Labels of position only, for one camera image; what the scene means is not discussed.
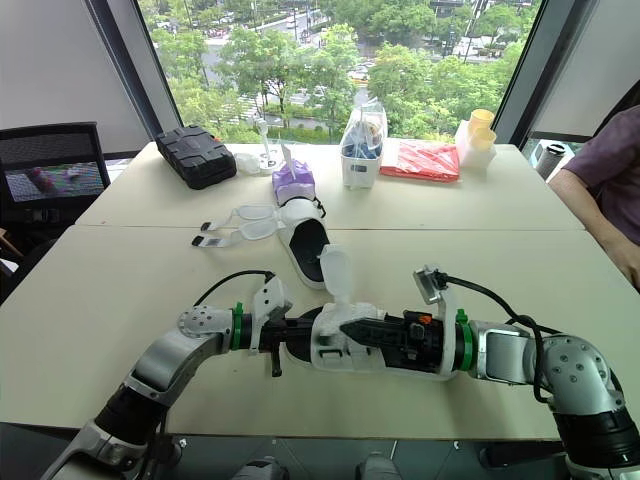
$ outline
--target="person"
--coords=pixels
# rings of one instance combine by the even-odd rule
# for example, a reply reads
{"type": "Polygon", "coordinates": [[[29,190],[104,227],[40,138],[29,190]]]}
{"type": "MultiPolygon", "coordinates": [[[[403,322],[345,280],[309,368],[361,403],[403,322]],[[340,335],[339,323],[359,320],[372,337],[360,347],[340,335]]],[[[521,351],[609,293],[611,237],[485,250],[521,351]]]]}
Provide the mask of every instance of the person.
{"type": "Polygon", "coordinates": [[[640,105],[615,115],[549,186],[640,291],[640,105]]]}

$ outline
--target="white table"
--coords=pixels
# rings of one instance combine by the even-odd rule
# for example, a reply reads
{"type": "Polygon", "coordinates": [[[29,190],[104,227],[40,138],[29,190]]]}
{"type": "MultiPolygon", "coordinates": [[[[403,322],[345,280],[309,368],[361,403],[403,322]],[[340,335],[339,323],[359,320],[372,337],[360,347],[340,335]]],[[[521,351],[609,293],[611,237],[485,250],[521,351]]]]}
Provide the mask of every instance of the white table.
{"type": "MultiPolygon", "coordinates": [[[[260,152],[258,145],[230,145],[260,152]]],[[[385,155],[397,143],[389,141],[385,155]]],[[[372,189],[342,185],[337,146],[293,146],[307,161],[331,229],[580,230],[582,224],[512,145],[497,147],[486,176],[452,184],[379,175],[372,189]]],[[[199,227],[245,204],[274,203],[271,177],[243,174],[191,190],[149,144],[80,217],[78,225],[199,227]]]]}
{"type": "MultiPolygon", "coordinates": [[[[74,226],[0,308],[0,421],[79,427],[95,416],[146,346],[223,275],[273,269],[301,314],[328,300],[305,287],[277,238],[224,250],[190,246],[194,230],[74,226]]],[[[354,299],[399,314],[426,309],[411,272],[425,262],[484,284],[513,307],[596,343],[640,418],[640,296],[583,231],[329,231],[357,272],[354,299]]],[[[260,279],[208,300],[248,304],[260,279]]],[[[472,319],[502,321],[489,299],[455,288],[472,319]]],[[[173,432],[221,435],[554,439],[530,387],[413,376],[338,374],[267,355],[208,360],[171,411],[173,432]]]]}

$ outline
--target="red bag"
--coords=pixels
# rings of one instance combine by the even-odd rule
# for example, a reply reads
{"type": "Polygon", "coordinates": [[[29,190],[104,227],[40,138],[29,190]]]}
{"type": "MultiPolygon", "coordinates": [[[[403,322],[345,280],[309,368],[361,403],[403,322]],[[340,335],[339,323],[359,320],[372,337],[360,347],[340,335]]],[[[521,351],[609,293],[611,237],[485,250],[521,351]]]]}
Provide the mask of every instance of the red bag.
{"type": "Polygon", "coordinates": [[[400,140],[397,158],[383,157],[380,173],[435,182],[455,182],[460,174],[455,145],[425,140],[400,140]]]}

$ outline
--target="window frame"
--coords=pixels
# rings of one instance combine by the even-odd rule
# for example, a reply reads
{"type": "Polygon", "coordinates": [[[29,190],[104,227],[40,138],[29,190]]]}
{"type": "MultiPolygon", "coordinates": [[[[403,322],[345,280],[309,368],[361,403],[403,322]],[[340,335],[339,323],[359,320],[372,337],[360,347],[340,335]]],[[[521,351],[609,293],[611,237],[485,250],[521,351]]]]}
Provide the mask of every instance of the window frame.
{"type": "MultiPolygon", "coordinates": [[[[497,143],[510,143],[518,148],[534,133],[531,128],[543,100],[598,0],[541,1],[492,124],[497,143]]],[[[103,11],[102,16],[107,19],[102,21],[100,15],[92,15],[127,93],[151,135],[183,126],[136,0],[85,2],[90,11],[103,11]]]]}

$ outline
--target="gray wall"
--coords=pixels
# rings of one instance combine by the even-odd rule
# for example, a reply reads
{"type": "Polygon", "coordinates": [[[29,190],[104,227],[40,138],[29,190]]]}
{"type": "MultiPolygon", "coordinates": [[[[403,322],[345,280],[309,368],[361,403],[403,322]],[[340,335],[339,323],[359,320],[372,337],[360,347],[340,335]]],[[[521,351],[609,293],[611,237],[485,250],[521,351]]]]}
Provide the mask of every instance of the gray wall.
{"type": "Polygon", "coordinates": [[[533,130],[592,136],[640,80],[640,1],[599,0],[533,130]]]}
{"type": "Polygon", "coordinates": [[[75,121],[104,152],[149,141],[82,0],[0,0],[0,129],[75,121]]]}

